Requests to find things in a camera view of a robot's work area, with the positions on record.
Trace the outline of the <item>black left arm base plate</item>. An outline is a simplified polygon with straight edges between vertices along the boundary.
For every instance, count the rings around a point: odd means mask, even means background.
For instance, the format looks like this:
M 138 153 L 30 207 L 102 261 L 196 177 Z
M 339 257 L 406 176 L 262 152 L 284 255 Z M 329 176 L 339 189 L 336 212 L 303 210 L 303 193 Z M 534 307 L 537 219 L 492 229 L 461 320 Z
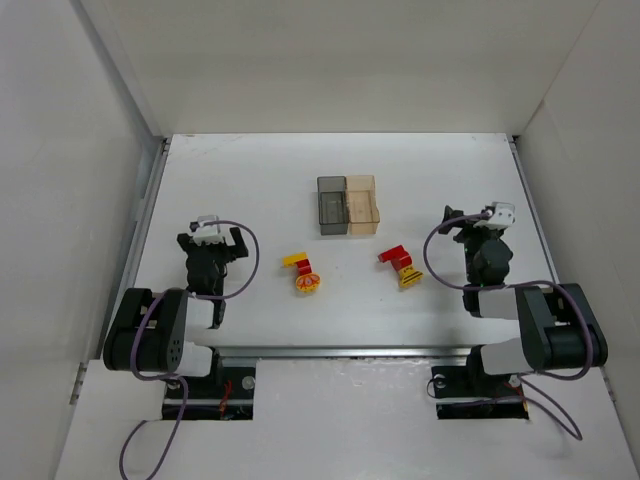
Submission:
M 189 389 L 182 419 L 250 421 L 254 414 L 257 361 L 216 357 L 206 377 L 187 377 Z

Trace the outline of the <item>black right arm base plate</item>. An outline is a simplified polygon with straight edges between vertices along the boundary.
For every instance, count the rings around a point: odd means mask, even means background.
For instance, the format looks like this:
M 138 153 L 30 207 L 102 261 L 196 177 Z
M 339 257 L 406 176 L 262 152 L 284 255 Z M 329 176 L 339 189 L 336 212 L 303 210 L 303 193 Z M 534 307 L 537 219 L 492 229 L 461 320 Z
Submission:
M 472 375 L 464 366 L 434 366 L 427 393 L 439 420 L 528 420 L 520 380 L 514 375 Z

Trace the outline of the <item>yellow butterfly lego brick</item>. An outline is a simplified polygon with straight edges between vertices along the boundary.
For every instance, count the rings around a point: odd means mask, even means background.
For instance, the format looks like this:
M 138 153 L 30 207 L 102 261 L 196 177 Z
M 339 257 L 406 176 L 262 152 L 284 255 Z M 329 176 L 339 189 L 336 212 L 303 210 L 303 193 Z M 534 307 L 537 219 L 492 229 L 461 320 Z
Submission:
M 304 294 L 315 292 L 320 285 L 321 277 L 314 272 L 298 276 L 295 282 L 297 290 Z

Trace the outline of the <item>red small lego brick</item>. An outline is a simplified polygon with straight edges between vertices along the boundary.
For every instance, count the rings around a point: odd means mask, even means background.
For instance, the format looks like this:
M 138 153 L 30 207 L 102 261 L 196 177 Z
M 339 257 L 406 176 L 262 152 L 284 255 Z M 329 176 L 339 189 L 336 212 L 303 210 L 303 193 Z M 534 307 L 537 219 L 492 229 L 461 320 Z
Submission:
M 404 253 L 392 260 L 392 266 L 397 272 L 401 272 L 408 267 L 413 267 L 413 261 L 409 254 Z

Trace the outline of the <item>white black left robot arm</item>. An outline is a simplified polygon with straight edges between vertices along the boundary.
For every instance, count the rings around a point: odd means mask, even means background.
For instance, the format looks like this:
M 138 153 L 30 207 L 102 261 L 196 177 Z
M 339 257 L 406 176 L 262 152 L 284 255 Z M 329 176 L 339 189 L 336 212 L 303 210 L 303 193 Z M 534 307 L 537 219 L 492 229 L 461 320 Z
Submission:
M 178 234 L 186 255 L 187 286 L 161 293 L 127 289 L 104 342 L 105 367 L 161 380 L 211 375 L 215 350 L 189 336 L 219 328 L 226 301 L 239 294 L 226 294 L 224 284 L 228 265 L 249 256 L 245 230 L 237 222 L 204 217 Z

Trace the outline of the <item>yellow striped lego brick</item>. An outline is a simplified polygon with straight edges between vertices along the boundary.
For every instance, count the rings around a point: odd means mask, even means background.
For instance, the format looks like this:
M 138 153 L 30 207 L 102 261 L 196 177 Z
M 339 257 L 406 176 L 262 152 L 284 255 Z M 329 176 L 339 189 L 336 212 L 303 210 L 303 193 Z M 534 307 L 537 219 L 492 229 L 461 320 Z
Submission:
M 424 276 L 423 272 L 417 270 L 413 266 L 407 266 L 401 270 L 398 270 L 397 273 L 399 277 L 398 284 L 402 289 L 409 288 L 416 283 L 419 283 Z

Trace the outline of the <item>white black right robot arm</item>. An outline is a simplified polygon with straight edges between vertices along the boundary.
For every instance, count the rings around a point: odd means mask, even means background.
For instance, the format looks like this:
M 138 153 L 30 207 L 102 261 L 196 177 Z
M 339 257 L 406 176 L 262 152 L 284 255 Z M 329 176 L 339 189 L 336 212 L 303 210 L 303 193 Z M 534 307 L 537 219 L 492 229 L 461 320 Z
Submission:
M 513 252 L 503 235 L 514 223 L 515 207 L 494 202 L 471 215 L 446 206 L 437 228 L 440 235 L 455 229 L 453 240 L 463 246 L 466 283 L 457 289 L 465 310 L 518 324 L 518 337 L 471 349 L 469 376 L 475 382 L 531 373 L 560 378 L 559 370 L 574 369 L 567 377 L 573 380 L 604 366 L 608 344 L 580 285 L 506 282 Z

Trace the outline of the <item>red angled lego brick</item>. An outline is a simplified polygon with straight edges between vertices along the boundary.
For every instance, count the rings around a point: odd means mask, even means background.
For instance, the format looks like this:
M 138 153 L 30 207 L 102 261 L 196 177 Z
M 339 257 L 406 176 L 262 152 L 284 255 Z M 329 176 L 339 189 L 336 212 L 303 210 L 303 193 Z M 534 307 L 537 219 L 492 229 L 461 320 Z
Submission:
M 392 260 L 397 256 L 403 255 L 408 252 L 404 249 L 402 245 L 397 245 L 391 249 L 388 249 L 378 255 L 378 261 L 380 263 L 390 263 L 392 265 Z

